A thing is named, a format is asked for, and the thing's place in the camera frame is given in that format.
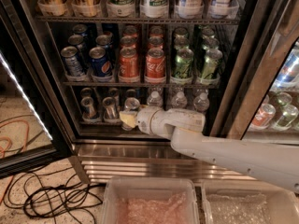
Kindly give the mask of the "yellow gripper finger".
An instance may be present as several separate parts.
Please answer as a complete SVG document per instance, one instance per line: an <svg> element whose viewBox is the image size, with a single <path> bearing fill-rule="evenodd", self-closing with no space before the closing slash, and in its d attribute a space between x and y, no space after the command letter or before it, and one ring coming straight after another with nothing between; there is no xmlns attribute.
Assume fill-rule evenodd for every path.
<svg viewBox="0 0 299 224"><path fill-rule="evenodd" d="M136 126L136 111L121 111L120 119L125 128L134 128Z"/></svg>

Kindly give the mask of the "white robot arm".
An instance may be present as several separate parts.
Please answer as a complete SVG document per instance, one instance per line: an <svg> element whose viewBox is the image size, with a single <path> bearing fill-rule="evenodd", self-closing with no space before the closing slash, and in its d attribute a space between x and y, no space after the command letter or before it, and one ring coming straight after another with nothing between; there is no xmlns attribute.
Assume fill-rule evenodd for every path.
<svg viewBox="0 0 299 224"><path fill-rule="evenodd" d="M120 119L142 133L169 140L180 154L299 192L298 147L205 136L206 117L188 109L145 106L120 112Z"/></svg>

